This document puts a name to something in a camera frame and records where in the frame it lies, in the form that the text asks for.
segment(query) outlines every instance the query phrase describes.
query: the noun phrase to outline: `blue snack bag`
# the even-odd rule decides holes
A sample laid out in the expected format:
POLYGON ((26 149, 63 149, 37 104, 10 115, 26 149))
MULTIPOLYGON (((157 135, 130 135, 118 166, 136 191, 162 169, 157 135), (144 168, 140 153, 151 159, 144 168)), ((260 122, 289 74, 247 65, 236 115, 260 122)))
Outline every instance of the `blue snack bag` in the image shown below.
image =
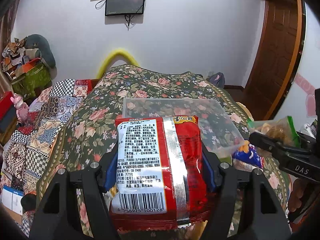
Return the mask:
POLYGON ((256 147, 247 140, 233 154, 232 158, 263 169, 263 157, 257 154, 256 147))

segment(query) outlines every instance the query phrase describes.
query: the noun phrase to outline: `pink toy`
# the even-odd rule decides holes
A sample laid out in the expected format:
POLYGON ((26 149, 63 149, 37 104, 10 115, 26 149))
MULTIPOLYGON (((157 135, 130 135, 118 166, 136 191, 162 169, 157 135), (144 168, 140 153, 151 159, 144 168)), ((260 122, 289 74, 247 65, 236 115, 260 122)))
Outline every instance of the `pink toy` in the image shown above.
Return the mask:
POLYGON ((29 106, 26 102, 23 102, 23 98, 21 95, 14 94, 13 97, 10 97, 11 102, 13 103, 14 107, 17 109, 17 117, 18 121, 22 124, 25 124, 28 113, 29 113, 29 106))

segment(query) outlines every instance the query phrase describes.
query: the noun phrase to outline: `door frame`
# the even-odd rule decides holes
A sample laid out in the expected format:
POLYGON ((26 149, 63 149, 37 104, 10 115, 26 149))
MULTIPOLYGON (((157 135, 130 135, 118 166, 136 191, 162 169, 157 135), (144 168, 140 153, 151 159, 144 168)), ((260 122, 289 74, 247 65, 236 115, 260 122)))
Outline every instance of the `door frame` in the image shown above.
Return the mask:
MULTIPOLYGON (((299 54, 299 48, 301 45, 301 34, 302 34, 302 2, 301 0, 297 0, 297 6, 298 6, 298 26, 297 26, 297 35, 296 35, 296 41, 294 44, 294 49, 293 49, 293 54, 292 54, 292 58, 289 64, 289 68, 287 71, 287 74, 284 78, 284 81, 280 87, 280 90, 276 96, 276 99, 273 101, 270 109, 268 110, 268 112, 266 113, 266 115, 264 116, 264 120, 268 120, 271 116, 275 116, 274 111, 276 109, 279 109, 280 106, 283 103, 283 97, 285 96, 285 94, 289 91, 289 88, 291 87, 289 84, 289 82, 292 79, 292 74, 294 74, 294 70, 295 70, 295 66, 296 66, 296 62, 297 62, 297 58, 300 61, 300 57, 298 57, 299 54)), ((264 41, 264 37, 265 37, 265 31, 266 31, 266 26, 267 26, 267 20, 268 20, 268 9, 269 9, 269 3, 268 0, 266 0, 266 4, 265 4, 265 12, 264 12, 264 20, 263 20, 263 27, 262 27, 262 32, 261 32, 261 38, 260 38, 260 43, 258 46, 258 51, 257 51, 257 55, 255 58, 255 61, 253 63, 253 67, 248 79, 248 82, 245 86, 244 92, 246 92, 252 82, 252 77, 253 77, 253 73, 254 70, 257 68, 258 65, 258 58, 260 57, 261 51, 262 51, 262 44, 264 41)))

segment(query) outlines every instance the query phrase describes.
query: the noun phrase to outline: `transparent plastic box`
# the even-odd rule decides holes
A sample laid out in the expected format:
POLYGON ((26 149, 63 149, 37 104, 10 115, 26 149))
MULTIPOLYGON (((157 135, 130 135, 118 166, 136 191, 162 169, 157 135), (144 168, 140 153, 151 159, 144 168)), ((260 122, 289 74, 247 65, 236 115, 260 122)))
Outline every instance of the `transparent plastic box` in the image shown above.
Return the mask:
POLYGON ((124 118, 196 115, 204 145, 219 158, 233 154, 244 142, 240 132, 215 99, 124 98, 124 118))

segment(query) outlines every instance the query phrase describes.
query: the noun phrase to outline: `wooden door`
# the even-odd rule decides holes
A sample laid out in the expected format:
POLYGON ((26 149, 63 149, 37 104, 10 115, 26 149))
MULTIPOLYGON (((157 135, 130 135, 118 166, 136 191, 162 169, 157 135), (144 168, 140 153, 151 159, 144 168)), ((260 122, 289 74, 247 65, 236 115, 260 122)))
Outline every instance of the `wooden door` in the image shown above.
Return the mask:
POLYGON ((255 120, 271 116, 291 76, 300 43, 298 4, 266 0, 261 40, 243 100, 255 120))

